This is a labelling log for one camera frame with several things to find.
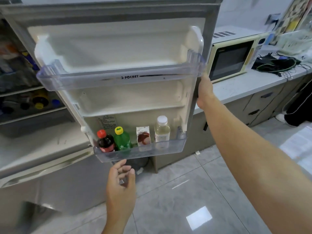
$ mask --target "white wall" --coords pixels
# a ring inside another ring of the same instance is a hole
[[[270,31],[265,26],[269,14],[284,13],[292,0],[223,0],[216,26],[234,25]]]

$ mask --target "microwave vent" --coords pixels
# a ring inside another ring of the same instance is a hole
[[[235,35],[235,33],[232,33],[230,31],[224,31],[224,32],[214,33],[213,37],[220,38],[220,37],[226,37],[226,36],[231,36],[231,35]]]

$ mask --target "red bottle cap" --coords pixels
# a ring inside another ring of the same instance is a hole
[[[106,137],[106,131],[105,130],[99,130],[97,133],[97,136],[100,138],[100,139],[103,139]]]

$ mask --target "white bottle cap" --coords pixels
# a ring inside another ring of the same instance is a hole
[[[167,118],[166,116],[159,116],[159,117],[157,118],[157,123],[158,123],[158,125],[160,125],[160,126],[165,126],[165,125],[167,125],[167,123],[168,123],[168,118]]]

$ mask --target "black pants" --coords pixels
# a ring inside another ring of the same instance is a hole
[[[302,90],[300,96],[287,109],[286,113],[288,115],[285,115],[285,120],[289,125],[298,126],[305,121],[312,122],[311,93],[312,93],[312,82],[310,82]]]

